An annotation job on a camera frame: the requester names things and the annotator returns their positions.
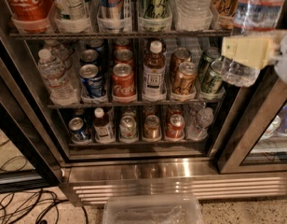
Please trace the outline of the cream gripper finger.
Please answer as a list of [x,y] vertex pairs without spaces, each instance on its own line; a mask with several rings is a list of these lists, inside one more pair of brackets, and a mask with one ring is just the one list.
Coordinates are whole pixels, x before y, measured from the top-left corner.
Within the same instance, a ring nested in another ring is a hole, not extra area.
[[230,36],[222,43],[222,55],[247,67],[263,69],[273,60],[278,47],[274,36]]

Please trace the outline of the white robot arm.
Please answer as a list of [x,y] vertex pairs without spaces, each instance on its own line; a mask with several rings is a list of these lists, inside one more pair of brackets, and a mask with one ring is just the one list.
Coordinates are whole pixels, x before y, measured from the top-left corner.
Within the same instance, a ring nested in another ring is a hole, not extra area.
[[237,87],[250,87],[260,71],[273,65],[278,77],[287,84],[287,30],[275,30],[259,35],[225,37],[223,81]]

